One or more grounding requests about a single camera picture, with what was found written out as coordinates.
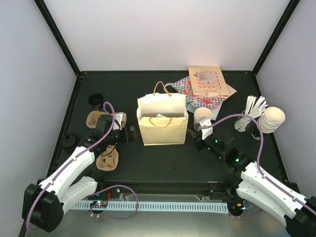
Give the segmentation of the kraft paper bag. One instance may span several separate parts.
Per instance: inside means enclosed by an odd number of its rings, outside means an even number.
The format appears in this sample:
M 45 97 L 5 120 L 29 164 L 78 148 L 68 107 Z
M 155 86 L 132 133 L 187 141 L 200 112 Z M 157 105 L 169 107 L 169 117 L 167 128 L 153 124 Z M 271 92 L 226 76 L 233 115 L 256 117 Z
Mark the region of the kraft paper bag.
M 171 93 L 158 81 L 151 94 L 137 99 L 136 115 L 144 146 L 182 145 L 185 143 L 189 115 L 186 96 Z

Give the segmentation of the pulp cup carrier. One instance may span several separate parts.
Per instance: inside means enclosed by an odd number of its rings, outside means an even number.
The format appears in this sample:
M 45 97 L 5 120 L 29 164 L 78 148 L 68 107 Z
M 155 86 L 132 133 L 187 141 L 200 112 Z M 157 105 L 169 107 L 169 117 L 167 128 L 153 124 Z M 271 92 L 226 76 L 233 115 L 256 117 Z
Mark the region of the pulp cup carrier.
M 88 114 L 87 119 L 86 119 L 86 125 L 88 128 L 90 129 L 94 129 L 96 128 L 96 124 L 98 119 L 103 116 L 110 116 L 110 122 L 112 122 L 112 114 L 106 113 L 106 112 L 102 112 L 102 111 L 92 111 Z
M 113 171 L 119 163 L 119 153 L 116 145 L 109 145 L 106 150 L 96 159 L 96 167 L 102 171 Z

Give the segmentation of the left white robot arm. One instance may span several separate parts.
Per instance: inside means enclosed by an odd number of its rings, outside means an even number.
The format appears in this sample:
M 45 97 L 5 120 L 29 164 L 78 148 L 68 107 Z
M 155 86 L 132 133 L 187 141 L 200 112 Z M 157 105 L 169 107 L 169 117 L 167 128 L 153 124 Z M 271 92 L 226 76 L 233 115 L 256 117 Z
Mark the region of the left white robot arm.
M 133 142 L 136 131 L 126 127 L 126 114 L 114 116 L 91 112 L 86 125 L 90 131 L 83 137 L 70 157 L 48 178 L 38 185 L 30 184 L 24 191 L 22 218 L 27 224 L 51 232 L 57 228 L 66 212 L 83 198 L 101 197 L 105 183 L 91 177 L 78 176 L 91 164 L 101 171 L 113 171 L 119 161 L 116 146 Z

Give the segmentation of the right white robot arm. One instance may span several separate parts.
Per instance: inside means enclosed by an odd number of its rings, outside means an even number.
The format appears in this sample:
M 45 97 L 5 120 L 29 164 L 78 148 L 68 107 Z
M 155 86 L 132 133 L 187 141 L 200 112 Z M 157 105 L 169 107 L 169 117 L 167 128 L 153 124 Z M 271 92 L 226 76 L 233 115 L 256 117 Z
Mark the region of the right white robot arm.
M 280 221 L 292 237 L 316 235 L 316 198 L 307 198 L 280 182 L 245 152 L 239 150 L 227 128 L 218 128 L 205 139 L 188 130 L 195 147 L 211 151 L 236 180 L 224 187 L 230 199 L 240 197 L 255 204 Z

